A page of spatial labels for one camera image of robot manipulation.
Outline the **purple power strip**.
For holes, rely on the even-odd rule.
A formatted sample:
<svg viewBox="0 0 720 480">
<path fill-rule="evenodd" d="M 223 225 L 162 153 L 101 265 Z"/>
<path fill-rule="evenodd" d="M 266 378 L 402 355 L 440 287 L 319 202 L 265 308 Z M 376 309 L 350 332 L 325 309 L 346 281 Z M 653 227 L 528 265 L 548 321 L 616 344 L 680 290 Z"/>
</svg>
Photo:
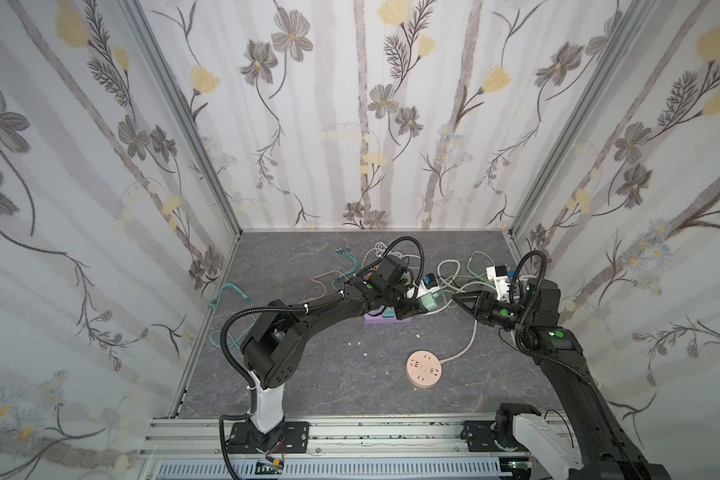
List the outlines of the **purple power strip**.
<svg viewBox="0 0 720 480">
<path fill-rule="evenodd" d="M 370 314 L 366 314 L 363 316 L 363 319 L 364 322 L 368 325 L 407 324 L 412 321 L 411 318 L 400 320 L 394 314 L 392 314 L 391 316 L 385 316 L 384 314 L 381 314 L 379 316 L 372 316 Z"/>
</svg>

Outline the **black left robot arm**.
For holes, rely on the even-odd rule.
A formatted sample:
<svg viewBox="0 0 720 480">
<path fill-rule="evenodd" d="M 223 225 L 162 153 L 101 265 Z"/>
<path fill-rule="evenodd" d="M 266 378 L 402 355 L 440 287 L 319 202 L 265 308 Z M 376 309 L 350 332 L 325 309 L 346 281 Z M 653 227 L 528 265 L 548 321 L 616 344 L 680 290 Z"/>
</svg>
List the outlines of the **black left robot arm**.
<svg viewBox="0 0 720 480">
<path fill-rule="evenodd" d="M 345 280 L 325 301 L 290 305 L 274 300 L 256 307 L 257 321 L 240 346 L 242 360 L 237 361 L 227 347 L 223 349 L 251 392 L 244 420 L 247 438 L 238 443 L 269 452 L 284 441 L 284 384 L 295 374 L 313 337 L 345 320 L 387 308 L 399 320 L 422 313 L 418 294 L 424 286 L 422 273 L 414 274 L 405 261 L 386 256 Z"/>
</svg>

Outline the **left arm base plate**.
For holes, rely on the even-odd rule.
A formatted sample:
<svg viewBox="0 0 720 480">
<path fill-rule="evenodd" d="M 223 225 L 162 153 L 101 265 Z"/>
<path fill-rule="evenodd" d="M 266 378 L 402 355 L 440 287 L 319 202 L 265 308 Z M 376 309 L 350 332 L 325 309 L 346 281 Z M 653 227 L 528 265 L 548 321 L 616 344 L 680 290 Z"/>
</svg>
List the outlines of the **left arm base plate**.
<svg viewBox="0 0 720 480">
<path fill-rule="evenodd" d="M 307 451 L 310 424 L 284 421 L 268 433 L 262 433 L 252 422 L 235 422 L 223 440 L 229 454 L 304 454 Z"/>
</svg>

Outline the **green charger plug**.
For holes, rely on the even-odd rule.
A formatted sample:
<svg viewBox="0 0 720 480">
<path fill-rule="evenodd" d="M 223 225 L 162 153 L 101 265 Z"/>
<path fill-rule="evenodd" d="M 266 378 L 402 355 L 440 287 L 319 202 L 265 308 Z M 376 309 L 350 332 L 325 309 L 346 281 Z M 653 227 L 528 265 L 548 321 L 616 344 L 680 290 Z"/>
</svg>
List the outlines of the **green charger plug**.
<svg viewBox="0 0 720 480">
<path fill-rule="evenodd" d="M 437 298 L 432 293 L 424 294 L 416 299 L 417 309 L 420 314 L 428 314 L 438 309 Z"/>
</svg>

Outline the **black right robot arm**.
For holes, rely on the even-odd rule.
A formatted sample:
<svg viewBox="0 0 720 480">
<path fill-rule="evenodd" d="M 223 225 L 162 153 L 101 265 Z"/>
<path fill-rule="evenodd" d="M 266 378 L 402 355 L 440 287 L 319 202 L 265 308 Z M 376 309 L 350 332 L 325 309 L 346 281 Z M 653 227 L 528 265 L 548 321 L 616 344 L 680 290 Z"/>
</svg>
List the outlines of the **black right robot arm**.
<svg viewBox="0 0 720 480">
<path fill-rule="evenodd" d="M 504 302 L 491 291 L 455 295 L 455 303 L 479 324 L 512 333 L 516 348 L 533 359 L 567 415 L 576 445 L 553 438 L 530 405 L 504 403 L 493 437 L 502 447 L 520 446 L 554 479 L 666 479 L 667 469 L 647 460 L 609 408 L 572 331 L 559 324 L 561 293 L 549 280 L 531 279 L 520 299 Z"/>
</svg>

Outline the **pink round power strip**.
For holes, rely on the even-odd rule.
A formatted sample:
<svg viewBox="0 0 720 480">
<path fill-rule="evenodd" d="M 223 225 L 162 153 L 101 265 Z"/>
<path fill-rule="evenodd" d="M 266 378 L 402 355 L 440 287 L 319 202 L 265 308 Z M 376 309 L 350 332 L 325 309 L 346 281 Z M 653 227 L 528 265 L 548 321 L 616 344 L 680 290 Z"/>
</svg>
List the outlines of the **pink round power strip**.
<svg viewBox="0 0 720 480">
<path fill-rule="evenodd" d="M 406 361 L 406 376 L 415 388 L 428 389 L 442 378 L 442 364 L 429 351 L 415 351 Z"/>
</svg>

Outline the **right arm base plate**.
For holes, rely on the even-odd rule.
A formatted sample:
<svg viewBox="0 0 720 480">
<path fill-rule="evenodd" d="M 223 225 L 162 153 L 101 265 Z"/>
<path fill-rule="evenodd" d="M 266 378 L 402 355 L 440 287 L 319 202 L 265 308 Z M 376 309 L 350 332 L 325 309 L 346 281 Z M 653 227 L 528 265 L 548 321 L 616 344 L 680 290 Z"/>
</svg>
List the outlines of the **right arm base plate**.
<svg viewBox="0 0 720 480">
<path fill-rule="evenodd" d="M 515 452 L 517 446 L 502 439 L 493 429 L 493 421 L 464 421 L 460 438 L 470 453 Z"/>
</svg>

